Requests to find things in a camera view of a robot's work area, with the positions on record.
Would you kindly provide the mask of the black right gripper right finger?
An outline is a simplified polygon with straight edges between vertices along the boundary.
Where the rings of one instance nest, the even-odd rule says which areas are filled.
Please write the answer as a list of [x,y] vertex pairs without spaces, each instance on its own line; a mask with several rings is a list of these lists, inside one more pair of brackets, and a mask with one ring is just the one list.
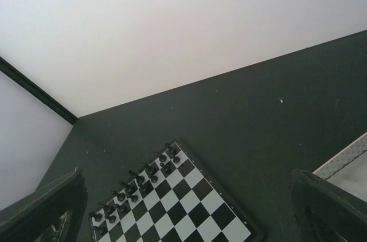
[[366,202],[305,170],[292,172],[301,241],[366,241]]

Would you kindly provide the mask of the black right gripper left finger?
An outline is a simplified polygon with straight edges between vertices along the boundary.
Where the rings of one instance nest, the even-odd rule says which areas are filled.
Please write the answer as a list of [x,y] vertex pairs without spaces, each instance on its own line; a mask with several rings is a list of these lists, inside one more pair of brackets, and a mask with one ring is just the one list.
[[59,241],[76,241],[87,200],[81,171],[66,173],[1,210],[1,241],[36,241],[64,214]]

